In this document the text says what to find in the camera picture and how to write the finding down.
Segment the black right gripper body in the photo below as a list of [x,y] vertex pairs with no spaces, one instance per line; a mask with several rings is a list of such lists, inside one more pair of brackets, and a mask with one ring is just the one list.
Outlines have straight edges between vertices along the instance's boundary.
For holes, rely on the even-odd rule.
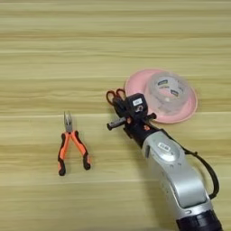
[[156,117],[155,114],[146,115],[134,119],[131,116],[121,117],[114,122],[107,123],[107,129],[111,131],[119,126],[124,127],[125,133],[140,146],[143,147],[144,140],[151,134],[159,131],[159,128],[151,125],[150,120]]

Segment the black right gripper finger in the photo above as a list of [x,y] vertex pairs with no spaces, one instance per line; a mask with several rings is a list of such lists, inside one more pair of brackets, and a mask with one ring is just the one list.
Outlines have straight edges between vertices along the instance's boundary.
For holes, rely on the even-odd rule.
[[113,99],[113,105],[115,108],[115,112],[119,117],[124,117],[125,116],[125,102],[122,98],[120,97],[115,97]]

